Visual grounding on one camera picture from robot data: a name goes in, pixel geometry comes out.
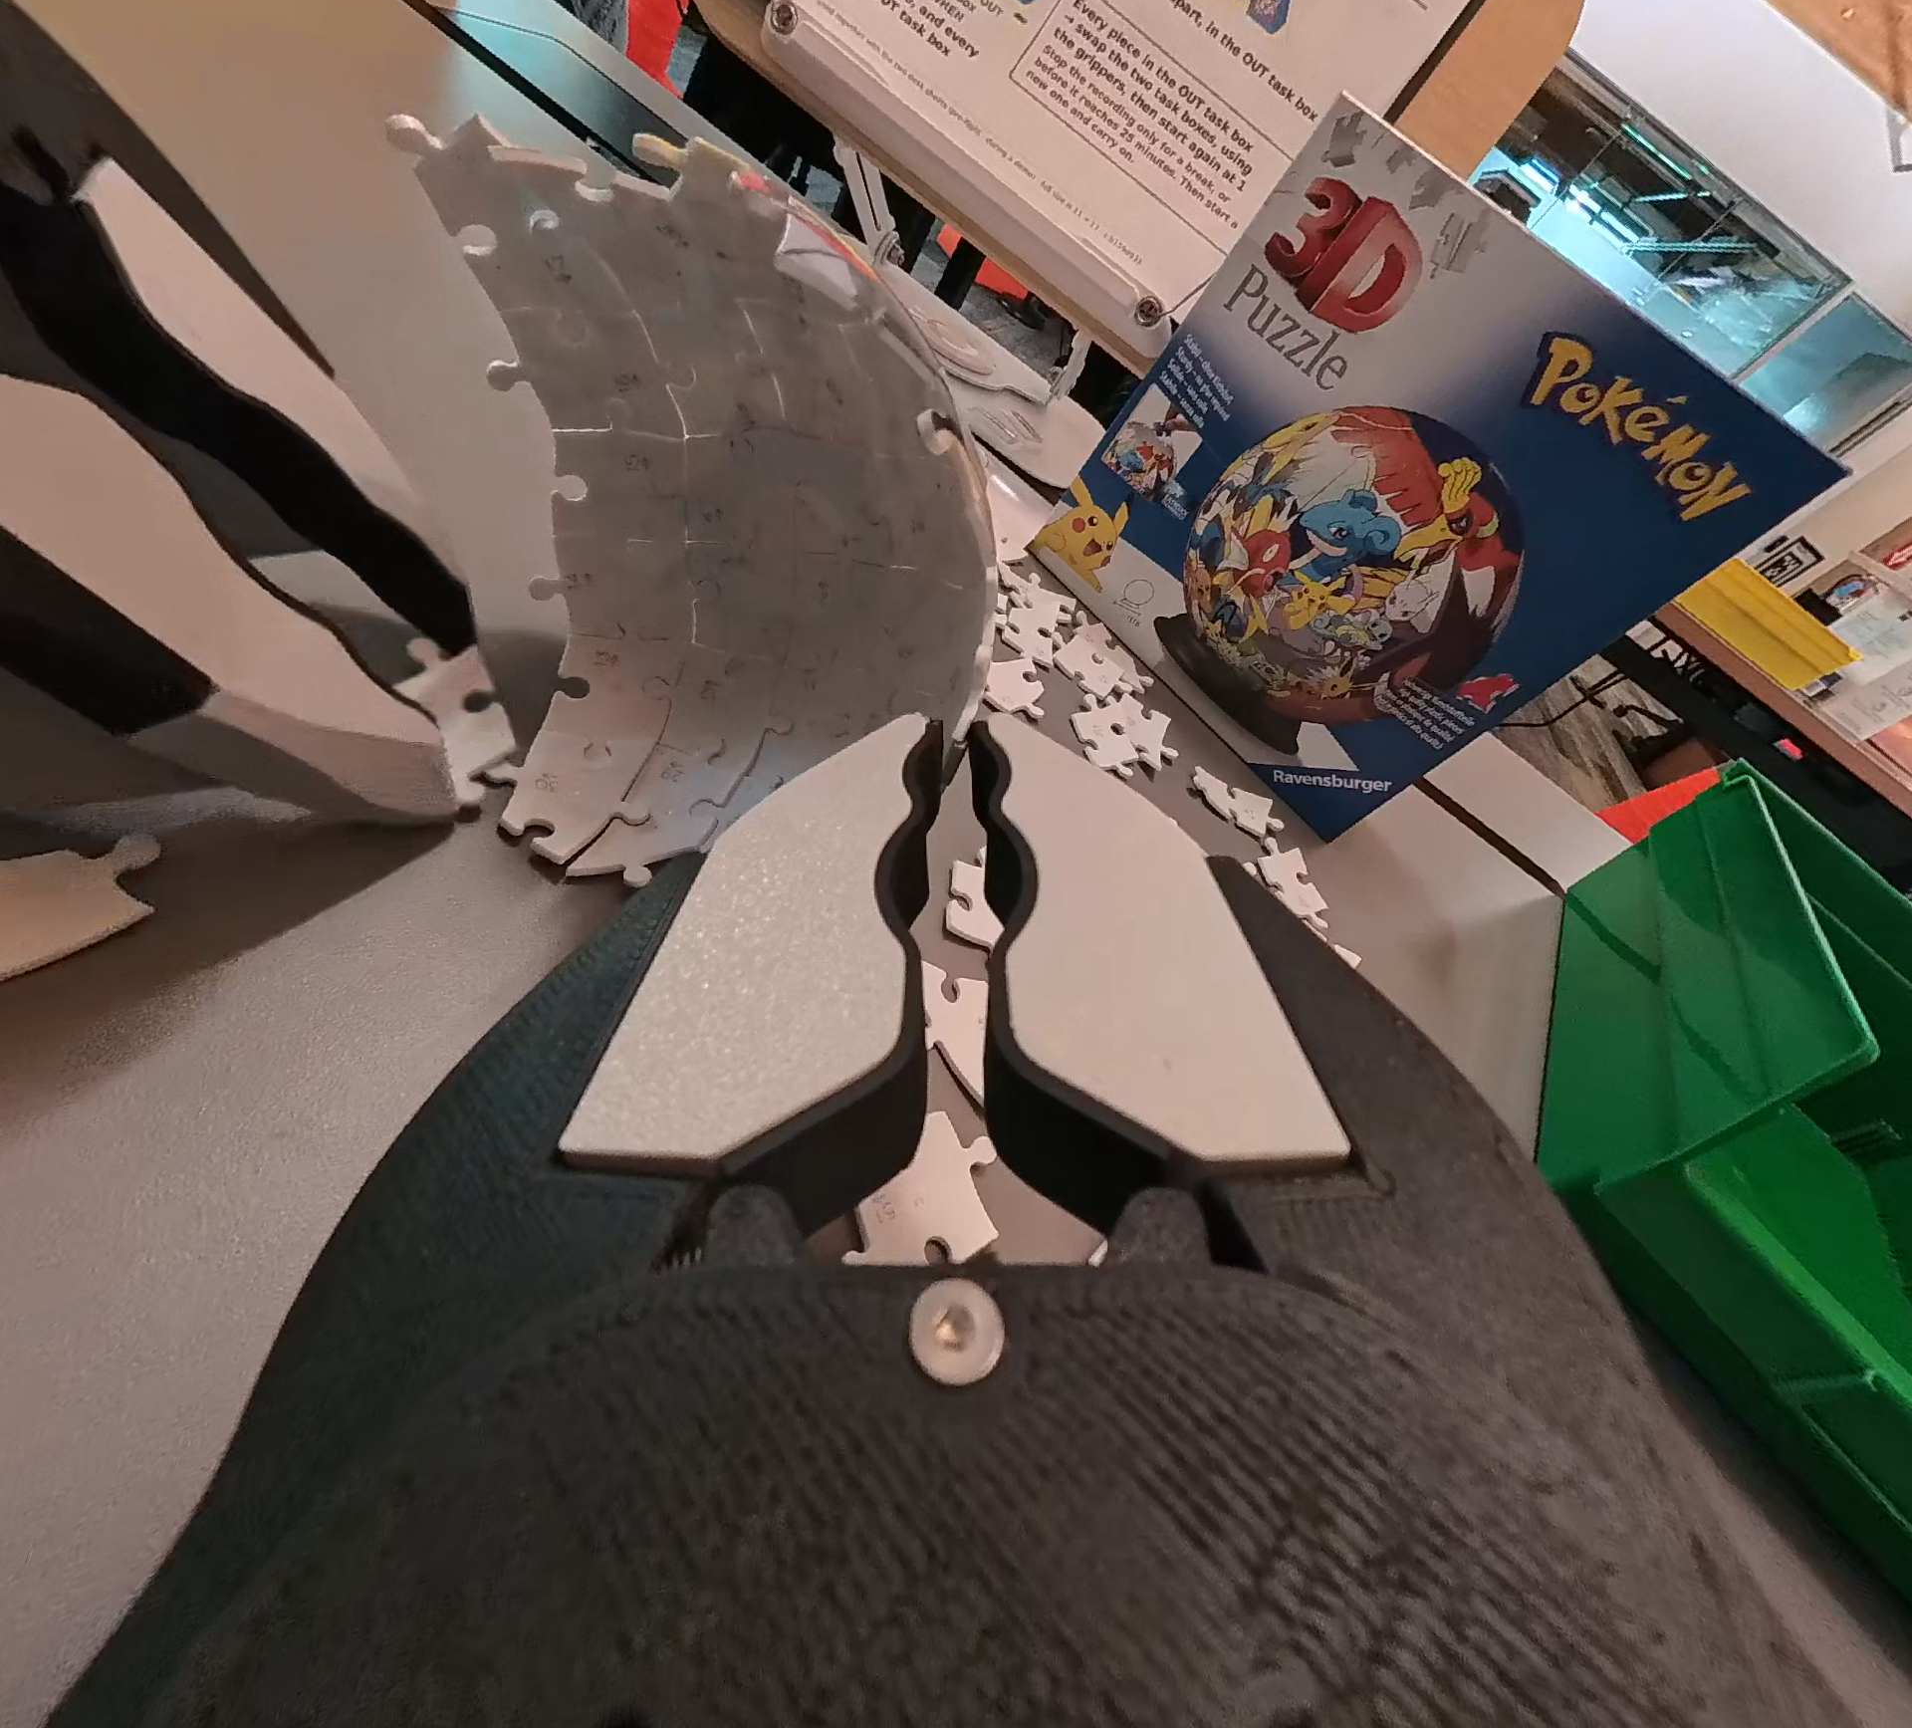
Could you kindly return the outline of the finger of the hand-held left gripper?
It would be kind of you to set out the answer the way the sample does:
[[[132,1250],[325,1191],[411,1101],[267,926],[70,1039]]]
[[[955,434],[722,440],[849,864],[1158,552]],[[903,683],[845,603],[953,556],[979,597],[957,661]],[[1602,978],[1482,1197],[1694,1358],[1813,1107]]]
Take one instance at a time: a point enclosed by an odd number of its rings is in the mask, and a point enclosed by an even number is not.
[[[200,450],[445,655],[477,643],[467,577],[395,454],[293,339],[118,161],[82,179],[108,392]]]
[[[210,785],[355,822],[459,810],[439,725],[234,556],[94,402],[5,382],[5,669]]]

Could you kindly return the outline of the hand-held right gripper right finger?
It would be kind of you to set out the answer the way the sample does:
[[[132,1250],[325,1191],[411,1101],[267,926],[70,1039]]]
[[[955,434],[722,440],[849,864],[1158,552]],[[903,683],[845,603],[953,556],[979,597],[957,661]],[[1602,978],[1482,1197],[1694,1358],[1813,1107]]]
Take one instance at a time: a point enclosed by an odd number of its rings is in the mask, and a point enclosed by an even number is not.
[[[981,725],[973,806],[988,954],[984,1119],[1002,1161],[1110,1236],[1146,1191],[1351,1167],[1241,916],[1245,880],[1040,733]]]

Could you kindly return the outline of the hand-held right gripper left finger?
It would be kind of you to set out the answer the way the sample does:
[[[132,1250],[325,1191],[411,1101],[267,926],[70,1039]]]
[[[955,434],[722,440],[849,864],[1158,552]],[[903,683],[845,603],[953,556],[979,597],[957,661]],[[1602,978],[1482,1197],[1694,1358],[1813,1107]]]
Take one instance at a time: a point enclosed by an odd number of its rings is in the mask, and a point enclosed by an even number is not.
[[[761,1187],[819,1228],[909,1167],[945,727],[901,717],[779,787],[702,860],[560,1137],[566,1167]]]

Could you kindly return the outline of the pile of puzzle pieces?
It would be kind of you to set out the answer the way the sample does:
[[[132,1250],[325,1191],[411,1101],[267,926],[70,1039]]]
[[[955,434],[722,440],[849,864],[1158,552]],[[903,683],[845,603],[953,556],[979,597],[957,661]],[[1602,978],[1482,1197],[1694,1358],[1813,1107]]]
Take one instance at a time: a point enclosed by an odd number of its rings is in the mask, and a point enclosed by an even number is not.
[[[1170,743],[1168,715],[1156,711],[1144,697],[1142,667],[1128,659],[1112,637],[1092,627],[1088,615],[1064,613],[1060,593],[1044,593],[1034,583],[1020,583],[1016,579],[1006,579],[1006,589],[1010,595],[1010,619],[1018,619],[1036,609],[1046,611],[1044,629],[1056,655],[1054,673],[1072,681],[1078,691],[1078,709],[1068,717],[1066,739],[1050,739],[1060,743],[1072,757],[1088,761],[1092,769],[1122,781],[1122,785],[1162,810],[1156,796],[1166,792],[1178,769],[1178,753]],[[1024,655],[1004,655],[994,661],[986,681],[984,707],[986,723],[996,725],[1000,731],[1020,727],[1044,735],[1040,731],[1038,665]],[[977,824],[983,828],[977,808],[973,808],[973,812]],[[1253,886],[1255,896],[1261,898],[1261,904],[1249,904],[1243,892],[1235,892],[1231,904],[1241,916],[1241,924],[1249,932],[1255,950],[1267,964],[1277,996],[1303,1043],[1289,1002],[1281,996],[1283,976],[1275,930],[1297,932],[1303,950],[1327,954],[1329,980],[1333,984],[1357,980],[1355,956],[1323,938],[1319,918],[1295,914],[1293,904],[1297,896],[1269,888],[1257,862],[1227,854],[1206,854],[1218,862],[1223,882],[1245,880]],[[990,958],[1000,924],[984,892],[986,840],[983,840],[979,854],[961,870],[961,876],[965,884],[955,892],[959,906],[969,910],[969,928],[961,930],[961,938]],[[931,1045],[943,1053],[945,1067],[969,1091],[975,1105],[977,1131],[973,1137],[965,1137],[955,1119],[945,1111],[931,1111],[915,1161],[899,1173],[897,1179],[857,1207],[857,1242],[845,1250],[845,1264],[933,1264],[935,1268],[943,1268],[945,1262],[965,1264],[1000,1252],[1002,1226],[990,1213],[988,1195],[979,1187],[979,1175],[990,1167],[1012,1177],[1016,1177],[1016,1173],[998,1155],[986,1121],[984,1037],[990,1000],[988,984],[990,974],[986,974],[986,978],[951,978],[937,966],[923,968],[927,1033]],[[1331,1101],[1325,1071],[1313,1059],[1311,1063]],[[1202,1195],[1220,1191],[1225,1183],[1241,1179],[1299,1181],[1303,1187],[1313,1187],[1347,1179],[1359,1171],[1361,1153],[1351,1137],[1351,1167],[1339,1173],[1309,1179],[1299,1175],[1287,1179],[1233,1177],[1214,1185]]]

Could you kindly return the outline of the white puzzle piece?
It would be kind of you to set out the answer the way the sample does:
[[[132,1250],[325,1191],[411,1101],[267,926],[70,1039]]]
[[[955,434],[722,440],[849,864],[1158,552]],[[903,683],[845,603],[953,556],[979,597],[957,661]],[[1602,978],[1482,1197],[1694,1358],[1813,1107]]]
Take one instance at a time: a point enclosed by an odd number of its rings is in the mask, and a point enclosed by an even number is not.
[[[156,864],[162,844],[126,834],[108,852],[48,850],[3,862],[3,980],[84,952],[154,914],[122,880]]]
[[[405,649],[415,671],[395,685],[395,693],[439,727],[457,808],[475,814],[491,790],[491,773],[516,753],[514,727],[499,703],[493,671],[477,645],[449,655],[435,641],[413,637]]]

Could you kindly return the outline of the partly built puzzle ball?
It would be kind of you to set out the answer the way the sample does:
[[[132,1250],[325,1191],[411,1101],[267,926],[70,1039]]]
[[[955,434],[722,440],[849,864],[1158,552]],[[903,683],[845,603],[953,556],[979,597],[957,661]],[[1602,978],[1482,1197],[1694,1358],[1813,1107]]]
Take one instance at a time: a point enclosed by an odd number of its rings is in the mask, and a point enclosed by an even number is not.
[[[568,880],[650,882],[897,719],[955,755],[984,701],[984,462],[909,309],[724,147],[640,138],[592,179],[393,116],[554,452],[558,683],[499,826]]]

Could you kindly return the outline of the blue puzzle box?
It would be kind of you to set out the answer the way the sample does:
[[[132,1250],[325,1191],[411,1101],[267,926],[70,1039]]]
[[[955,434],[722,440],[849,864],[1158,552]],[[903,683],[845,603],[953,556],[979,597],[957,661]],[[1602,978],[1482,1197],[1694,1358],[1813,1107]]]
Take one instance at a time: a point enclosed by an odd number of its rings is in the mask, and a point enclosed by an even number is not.
[[[1341,100],[1028,556],[1335,838],[1845,478]]]

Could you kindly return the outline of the green plastic bin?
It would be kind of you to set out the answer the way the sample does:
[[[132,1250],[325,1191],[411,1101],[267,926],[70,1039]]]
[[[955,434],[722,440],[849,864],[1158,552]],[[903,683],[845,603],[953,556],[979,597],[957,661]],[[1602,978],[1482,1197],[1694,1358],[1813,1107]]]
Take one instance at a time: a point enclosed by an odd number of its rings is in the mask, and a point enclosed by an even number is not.
[[[1745,765],[1566,896],[1540,1167],[1570,1203],[1909,1071],[1911,904]]]
[[[1911,1597],[1909,1119],[1765,1113],[1584,1193],[1616,1290]]]

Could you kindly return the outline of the white board stand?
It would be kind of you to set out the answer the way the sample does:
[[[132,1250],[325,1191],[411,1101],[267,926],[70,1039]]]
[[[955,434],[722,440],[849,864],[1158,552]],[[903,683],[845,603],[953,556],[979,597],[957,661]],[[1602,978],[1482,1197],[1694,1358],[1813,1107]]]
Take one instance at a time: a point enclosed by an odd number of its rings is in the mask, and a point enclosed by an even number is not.
[[[903,263],[881,171],[845,138],[833,140],[833,153],[863,229],[861,251],[927,341],[967,432],[1040,486],[1064,490],[1104,436],[1102,424],[1066,392],[1066,378],[1088,357],[1088,341],[1078,337],[1070,358],[1052,372],[1028,366],[915,279]]]

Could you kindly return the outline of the wooden table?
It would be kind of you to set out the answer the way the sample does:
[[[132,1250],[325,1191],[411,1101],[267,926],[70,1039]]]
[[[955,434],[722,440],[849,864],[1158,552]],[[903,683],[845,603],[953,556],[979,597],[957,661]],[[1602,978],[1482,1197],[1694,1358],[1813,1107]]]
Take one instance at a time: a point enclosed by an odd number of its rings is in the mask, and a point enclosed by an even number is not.
[[[1795,593],[1783,587],[1779,589],[1793,597],[1801,609],[1813,615],[1811,609],[1801,605],[1801,599]],[[1893,806],[1901,816],[1911,816],[1911,777],[1907,753],[1893,757],[1891,753],[1879,751],[1877,745],[1869,743],[1867,739],[1851,737],[1841,729],[1841,725],[1831,723],[1825,717],[1817,701],[1805,697],[1805,689],[1787,691],[1779,687],[1753,663],[1733,653],[1721,641],[1715,641],[1696,621],[1678,611],[1672,601],[1650,615],[1648,623],[1656,627],[1664,641],[1678,645],[1682,653],[1703,663],[1715,675],[1731,681],[1739,693],[1745,695],[1745,699],[1767,711],[1781,725],[1783,733],[1795,743],[1813,747],[1823,759],[1839,765],[1847,775],[1869,789],[1885,804]]]

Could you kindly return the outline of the stack of small yellow bins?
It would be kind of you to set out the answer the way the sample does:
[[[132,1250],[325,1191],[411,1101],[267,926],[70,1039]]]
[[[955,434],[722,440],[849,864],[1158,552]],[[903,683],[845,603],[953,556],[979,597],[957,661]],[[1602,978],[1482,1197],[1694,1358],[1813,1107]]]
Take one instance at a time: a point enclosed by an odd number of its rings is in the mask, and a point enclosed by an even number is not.
[[[1787,691],[1861,661],[1853,645],[1741,560],[1725,562],[1672,605]]]

